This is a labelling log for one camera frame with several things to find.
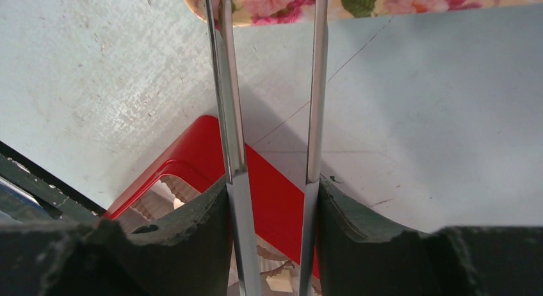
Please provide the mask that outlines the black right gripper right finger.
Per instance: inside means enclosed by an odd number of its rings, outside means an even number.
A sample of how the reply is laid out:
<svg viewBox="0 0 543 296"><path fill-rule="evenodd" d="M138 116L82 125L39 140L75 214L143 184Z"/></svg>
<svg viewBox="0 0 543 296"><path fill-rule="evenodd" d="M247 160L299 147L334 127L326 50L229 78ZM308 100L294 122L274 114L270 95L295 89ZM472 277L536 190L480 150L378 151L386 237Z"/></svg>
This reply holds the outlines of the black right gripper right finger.
<svg viewBox="0 0 543 296"><path fill-rule="evenodd" d="M325 295L541 295L542 228L423 233L322 178L316 252Z"/></svg>

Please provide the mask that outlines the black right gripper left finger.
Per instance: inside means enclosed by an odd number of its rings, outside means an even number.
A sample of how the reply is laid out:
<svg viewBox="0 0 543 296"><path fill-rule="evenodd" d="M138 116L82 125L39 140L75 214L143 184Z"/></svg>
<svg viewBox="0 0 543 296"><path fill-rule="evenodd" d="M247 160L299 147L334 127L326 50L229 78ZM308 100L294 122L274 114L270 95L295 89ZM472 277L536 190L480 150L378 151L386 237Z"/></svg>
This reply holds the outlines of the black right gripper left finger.
<svg viewBox="0 0 543 296"><path fill-rule="evenodd" d="M224 180L151 224L60 220L1 226L2 295L226 295L232 253Z"/></svg>

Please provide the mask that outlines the steel tongs white handle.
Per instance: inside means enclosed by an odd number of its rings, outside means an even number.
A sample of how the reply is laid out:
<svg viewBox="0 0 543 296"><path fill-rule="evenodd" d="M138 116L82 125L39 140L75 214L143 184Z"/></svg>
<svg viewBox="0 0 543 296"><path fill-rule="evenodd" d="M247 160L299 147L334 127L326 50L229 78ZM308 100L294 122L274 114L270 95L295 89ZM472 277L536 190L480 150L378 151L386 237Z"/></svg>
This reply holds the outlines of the steel tongs white handle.
<svg viewBox="0 0 543 296"><path fill-rule="evenodd" d="M236 68L232 0L220 0L218 8L213 7L213 0L204 1L225 165L226 189L234 224L234 249L240 294L261 295L261 277ZM300 295L312 293L328 57L327 10L328 0L316 0L300 255Z"/></svg>

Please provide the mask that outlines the red chocolate box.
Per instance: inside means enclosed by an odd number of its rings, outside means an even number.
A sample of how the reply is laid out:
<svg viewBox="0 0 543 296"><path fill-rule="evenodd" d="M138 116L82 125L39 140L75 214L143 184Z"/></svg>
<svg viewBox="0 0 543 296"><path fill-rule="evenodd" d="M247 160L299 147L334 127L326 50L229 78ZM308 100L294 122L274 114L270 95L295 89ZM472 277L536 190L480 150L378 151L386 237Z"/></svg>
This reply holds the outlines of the red chocolate box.
<svg viewBox="0 0 543 296"><path fill-rule="evenodd" d="M265 295L298 295L304 194L246 148ZM204 193L225 173L218 119L196 119L105 212L126 231L159 219Z"/></svg>

